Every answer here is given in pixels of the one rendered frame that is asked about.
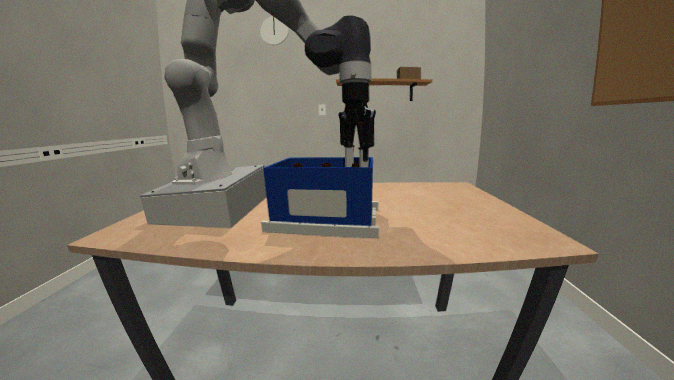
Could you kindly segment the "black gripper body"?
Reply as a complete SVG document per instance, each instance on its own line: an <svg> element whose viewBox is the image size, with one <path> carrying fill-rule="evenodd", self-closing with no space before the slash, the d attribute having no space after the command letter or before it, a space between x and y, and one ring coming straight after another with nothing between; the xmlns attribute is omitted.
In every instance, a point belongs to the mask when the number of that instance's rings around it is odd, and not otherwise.
<svg viewBox="0 0 674 380"><path fill-rule="evenodd" d="M369 102L369 83L348 82L342 84L342 102L345 103L345 114L347 109L351 110L350 122L354 122L352 110L356 109L358 120L364 120L365 107L368 108Z"/></svg>

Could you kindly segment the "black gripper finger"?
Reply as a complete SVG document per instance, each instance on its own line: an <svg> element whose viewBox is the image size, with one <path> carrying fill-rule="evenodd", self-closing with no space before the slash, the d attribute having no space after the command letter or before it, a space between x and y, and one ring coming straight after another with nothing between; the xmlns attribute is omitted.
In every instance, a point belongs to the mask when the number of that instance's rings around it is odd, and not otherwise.
<svg viewBox="0 0 674 380"><path fill-rule="evenodd" d="M351 110L339 112L340 144L345 147L345 167L352 167L354 163L354 134L355 122L350 122ZM344 141L345 140L345 141Z"/></svg>
<svg viewBox="0 0 674 380"><path fill-rule="evenodd" d="M354 122L359 138L359 167L368 167L368 149L374 146L374 118L376 111L365 107L365 119L358 120L357 110L353 109ZM371 143L370 143L371 142Z"/></svg>

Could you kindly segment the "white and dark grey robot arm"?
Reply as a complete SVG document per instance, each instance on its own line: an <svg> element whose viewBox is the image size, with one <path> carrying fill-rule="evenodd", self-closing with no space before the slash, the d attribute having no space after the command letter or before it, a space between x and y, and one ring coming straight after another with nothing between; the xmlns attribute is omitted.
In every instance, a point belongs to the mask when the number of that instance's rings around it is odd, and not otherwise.
<svg viewBox="0 0 674 380"><path fill-rule="evenodd" d="M371 82L369 26L360 17L343 16L319 30L300 0L187 0L181 36L184 59L166 66L165 80L192 141L187 141L187 153L177 165L178 177L172 184L197 185L232 174L210 98L218 90L218 27L224 10L229 14L244 12L255 1L300 37L306 56L322 72L339 73L340 83Z"/></svg>

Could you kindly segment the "blue plastic crate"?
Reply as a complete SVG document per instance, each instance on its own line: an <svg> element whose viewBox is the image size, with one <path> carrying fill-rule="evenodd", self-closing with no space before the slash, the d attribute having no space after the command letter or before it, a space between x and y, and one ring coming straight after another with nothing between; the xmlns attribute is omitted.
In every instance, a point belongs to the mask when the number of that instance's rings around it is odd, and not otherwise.
<svg viewBox="0 0 674 380"><path fill-rule="evenodd" d="M271 221L371 226L372 163L373 157L369 167L345 167L345 157L281 161L269 187Z"/></svg>

